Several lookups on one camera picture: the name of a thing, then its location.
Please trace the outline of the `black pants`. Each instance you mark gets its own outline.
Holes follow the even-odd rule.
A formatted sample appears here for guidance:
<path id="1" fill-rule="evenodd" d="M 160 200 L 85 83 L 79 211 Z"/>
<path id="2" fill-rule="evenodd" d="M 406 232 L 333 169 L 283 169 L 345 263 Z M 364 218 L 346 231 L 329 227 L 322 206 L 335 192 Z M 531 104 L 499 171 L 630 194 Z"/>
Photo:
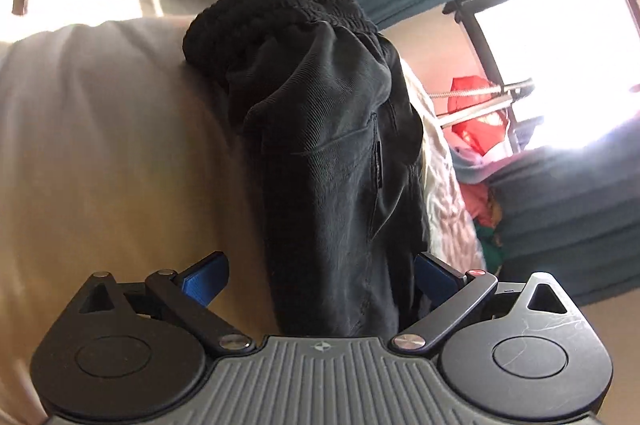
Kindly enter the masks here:
<path id="1" fill-rule="evenodd" d="M 356 0 L 218 0 L 182 48 L 226 97 L 262 197 L 280 330 L 390 338 L 408 327 L 430 230 L 423 124 L 395 47 Z"/>

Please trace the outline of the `green garment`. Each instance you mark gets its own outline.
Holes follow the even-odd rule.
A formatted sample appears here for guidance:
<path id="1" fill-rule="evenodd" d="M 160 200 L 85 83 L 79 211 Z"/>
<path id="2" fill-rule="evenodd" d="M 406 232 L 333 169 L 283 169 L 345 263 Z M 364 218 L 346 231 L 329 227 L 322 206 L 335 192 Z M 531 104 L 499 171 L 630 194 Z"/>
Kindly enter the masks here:
<path id="1" fill-rule="evenodd" d="M 477 240 L 483 251 L 486 269 L 498 275 L 503 264 L 503 253 L 501 241 L 496 230 L 491 227 L 481 225 L 478 221 L 474 223 Z"/>

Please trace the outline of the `pink garment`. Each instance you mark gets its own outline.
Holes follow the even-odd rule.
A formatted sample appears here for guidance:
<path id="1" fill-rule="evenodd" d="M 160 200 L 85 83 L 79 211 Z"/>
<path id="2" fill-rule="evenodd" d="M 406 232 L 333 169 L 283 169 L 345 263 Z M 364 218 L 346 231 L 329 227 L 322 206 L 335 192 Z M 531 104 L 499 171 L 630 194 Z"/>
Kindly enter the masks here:
<path id="1" fill-rule="evenodd" d="M 495 229 L 502 219 L 502 209 L 494 192 L 485 183 L 460 183 L 466 211 L 480 226 Z"/>

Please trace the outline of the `teal curtain right panel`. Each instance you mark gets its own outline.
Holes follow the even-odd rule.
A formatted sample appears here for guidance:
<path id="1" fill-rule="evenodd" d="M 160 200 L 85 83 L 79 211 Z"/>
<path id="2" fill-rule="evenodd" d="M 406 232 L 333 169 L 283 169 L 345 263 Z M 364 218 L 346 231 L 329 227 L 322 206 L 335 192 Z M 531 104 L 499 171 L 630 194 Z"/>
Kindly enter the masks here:
<path id="1" fill-rule="evenodd" d="M 639 286 L 639 122 L 580 150 L 522 154 L 488 179 L 503 281 L 553 275 L 579 306 Z"/>

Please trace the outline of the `white light stand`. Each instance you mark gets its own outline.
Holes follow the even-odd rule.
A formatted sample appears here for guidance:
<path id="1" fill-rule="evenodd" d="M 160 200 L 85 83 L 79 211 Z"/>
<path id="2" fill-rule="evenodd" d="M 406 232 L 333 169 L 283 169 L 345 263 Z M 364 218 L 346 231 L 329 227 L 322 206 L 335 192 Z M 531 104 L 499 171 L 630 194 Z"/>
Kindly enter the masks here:
<path id="1" fill-rule="evenodd" d="M 495 85 L 480 89 L 454 90 L 447 92 L 431 93 L 435 99 L 464 99 L 472 96 L 487 96 L 487 100 L 463 107 L 459 111 L 438 114 L 437 120 L 442 128 L 451 127 L 469 122 L 469 120 L 484 117 L 486 115 L 503 111 L 514 102 L 526 98 L 535 89 L 533 79 L 514 82 L 511 85 Z"/>

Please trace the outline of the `window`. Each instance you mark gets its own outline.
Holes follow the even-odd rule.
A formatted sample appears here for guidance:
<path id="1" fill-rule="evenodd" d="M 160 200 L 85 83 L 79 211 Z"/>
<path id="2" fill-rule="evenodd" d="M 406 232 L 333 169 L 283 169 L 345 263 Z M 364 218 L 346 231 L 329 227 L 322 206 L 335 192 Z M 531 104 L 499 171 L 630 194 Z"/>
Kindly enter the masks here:
<path id="1" fill-rule="evenodd" d="M 638 0 L 454 0 L 514 152 L 583 148 L 639 115 Z"/>

